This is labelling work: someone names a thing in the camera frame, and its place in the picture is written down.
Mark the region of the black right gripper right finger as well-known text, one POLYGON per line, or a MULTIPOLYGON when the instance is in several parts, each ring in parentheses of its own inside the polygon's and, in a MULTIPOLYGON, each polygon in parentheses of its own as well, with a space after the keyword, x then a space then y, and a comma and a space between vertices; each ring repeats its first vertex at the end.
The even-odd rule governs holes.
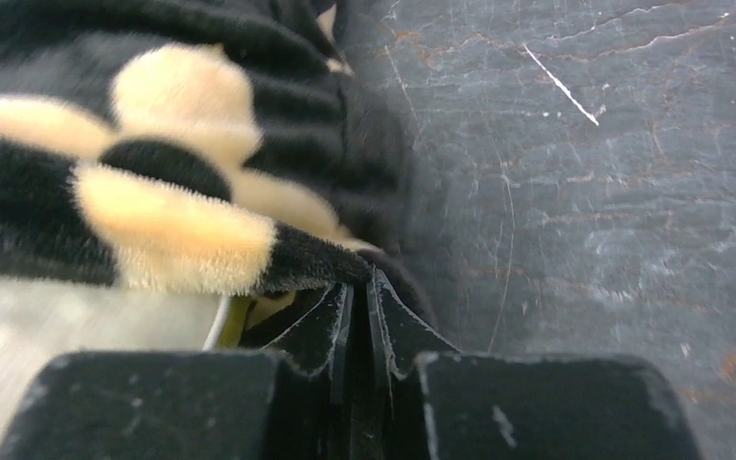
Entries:
POLYGON ((665 376, 625 354, 462 352, 381 271, 366 289, 387 459, 698 459, 665 376))

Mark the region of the white yellow pillow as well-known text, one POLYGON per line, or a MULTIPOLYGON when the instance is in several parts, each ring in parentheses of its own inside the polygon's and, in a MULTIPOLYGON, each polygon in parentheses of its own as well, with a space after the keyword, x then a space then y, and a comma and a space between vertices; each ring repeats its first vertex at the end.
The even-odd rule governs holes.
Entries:
POLYGON ((253 315, 217 294, 163 294, 0 277, 0 442, 29 384, 77 352, 219 351, 253 315))

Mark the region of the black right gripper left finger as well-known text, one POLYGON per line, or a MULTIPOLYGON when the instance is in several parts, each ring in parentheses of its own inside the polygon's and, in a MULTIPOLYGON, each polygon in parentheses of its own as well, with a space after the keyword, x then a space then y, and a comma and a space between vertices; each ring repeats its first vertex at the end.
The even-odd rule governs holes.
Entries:
POLYGON ((238 349, 57 356, 0 459, 327 459, 344 431, 353 296, 302 295, 238 349))

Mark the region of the black floral pillowcase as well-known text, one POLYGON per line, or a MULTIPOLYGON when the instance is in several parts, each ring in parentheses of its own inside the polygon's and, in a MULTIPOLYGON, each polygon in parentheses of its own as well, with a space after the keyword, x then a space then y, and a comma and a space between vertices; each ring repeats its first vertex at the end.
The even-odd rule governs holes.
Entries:
POLYGON ((343 1, 0 1, 0 275, 241 296, 404 266, 404 124, 343 1))

